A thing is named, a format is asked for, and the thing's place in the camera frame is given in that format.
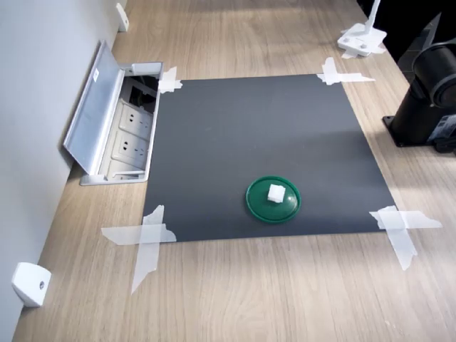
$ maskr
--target open outlet lid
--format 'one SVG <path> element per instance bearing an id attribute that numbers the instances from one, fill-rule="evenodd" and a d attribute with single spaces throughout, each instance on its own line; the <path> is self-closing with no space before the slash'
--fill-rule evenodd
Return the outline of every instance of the open outlet lid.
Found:
<path id="1" fill-rule="evenodd" d="M 89 175 L 97 175 L 125 71 L 103 41 L 63 146 Z"/>

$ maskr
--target white tripod base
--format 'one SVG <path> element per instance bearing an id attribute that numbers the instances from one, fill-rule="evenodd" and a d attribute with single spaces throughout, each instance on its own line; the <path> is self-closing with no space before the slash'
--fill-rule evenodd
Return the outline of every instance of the white tripod base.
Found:
<path id="1" fill-rule="evenodd" d="M 372 28 L 366 33 L 366 27 L 363 24 L 353 25 L 342 37 L 337 40 L 339 48 L 347 51 L 346 56 L 356 57 L 361 55 L 369 56 L 371 53 L 383 53 L 384 48 L 380 47 L 386 32 Z"/>

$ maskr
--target white stand base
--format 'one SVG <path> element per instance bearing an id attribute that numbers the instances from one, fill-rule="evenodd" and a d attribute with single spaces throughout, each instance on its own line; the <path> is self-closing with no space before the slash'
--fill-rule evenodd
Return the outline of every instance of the white stand base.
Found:
<path id="1" fill-rule="evenodd" d="M 28 262 L 19 262 L 14 271 L 11 285 L 24 306 L 42 306 L 48 290 L 51 273 L 41 266 Z"/>
<path id="2" fill-rule="evenodd" d="M 337 45 L 353 56 L 367 57 L 371 53 L 385 52 L 379 45 L 385 39 L 386 32 L 372 28 L 369 33 L 366 33 L 365 29 L 363 24 L 353 25 L 337 40 Z"/>

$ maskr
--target white wall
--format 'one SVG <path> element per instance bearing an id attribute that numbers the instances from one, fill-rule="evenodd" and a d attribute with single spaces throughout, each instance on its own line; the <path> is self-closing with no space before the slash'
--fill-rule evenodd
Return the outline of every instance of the white wall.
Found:
<path id="1" fill-rule="evenodd" d="M 22 309 L 11 288 L 36 263 L 71 161 L 61 142 L 100 39 L 112 47 L 126 0 L 0 0 L 0 341 Z"/>

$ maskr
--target power outlet box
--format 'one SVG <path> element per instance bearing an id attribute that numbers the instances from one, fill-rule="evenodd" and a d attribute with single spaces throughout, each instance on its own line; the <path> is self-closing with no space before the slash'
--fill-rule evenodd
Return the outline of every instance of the power outlet box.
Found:
<path id="1" fill-rule="evenodd" d="M 163 63 L 119 64 L 102 41 L 63 146 L 81 185 L 145 182 L 157 127 Z"/>
<path id="2" fill-rule="evenodd" d="M 122 117 L 119 124 L 121 130 L 149 140 L 151 126 L 152 117 L 148 112 L 123 101 Z"/>

